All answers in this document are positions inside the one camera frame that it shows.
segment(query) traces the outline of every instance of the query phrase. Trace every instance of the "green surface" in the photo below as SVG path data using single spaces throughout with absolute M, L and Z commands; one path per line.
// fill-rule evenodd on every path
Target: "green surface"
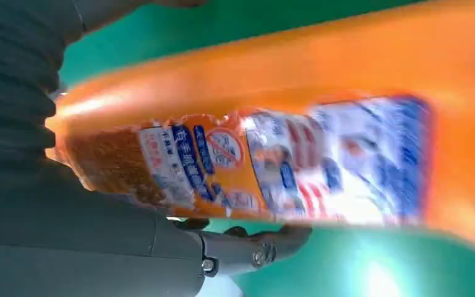
M 166 54 L 410 2 L 213 0 L 194 10 L 145 7 L 73 45 L 61 74 L 74 84 Z M 210 228 L 235 224 L 249 231 L 277 228 L 224 220 Z M 248 297 L 475 297 L 475 252 L 419 231 L 326 228 L 315 230 L 295 257 L 236 281 Z

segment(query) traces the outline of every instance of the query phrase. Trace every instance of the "orange packaging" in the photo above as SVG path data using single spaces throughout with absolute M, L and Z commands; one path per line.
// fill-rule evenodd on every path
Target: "orange packaging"
M 57 105 L 47 156 L 141 207 L 421 225 L 475 242 L 475 1 L 165 58 Z

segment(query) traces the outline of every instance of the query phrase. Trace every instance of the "bolt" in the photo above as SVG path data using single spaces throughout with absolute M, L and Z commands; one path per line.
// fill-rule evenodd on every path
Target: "bolt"
M 212 259 L 205 259 L 201 263 L 204 272 L 211 272 L 214 269 L 214 261 Z
M 261 267 L 261 266 L 265 265 L 265 261 L 267 259 L 265 257 L 265 252 L 263 251 L 263 249 L 255 251 L 252 255 L 252 258 L 254 260 L 254 265 L 256 267 Z

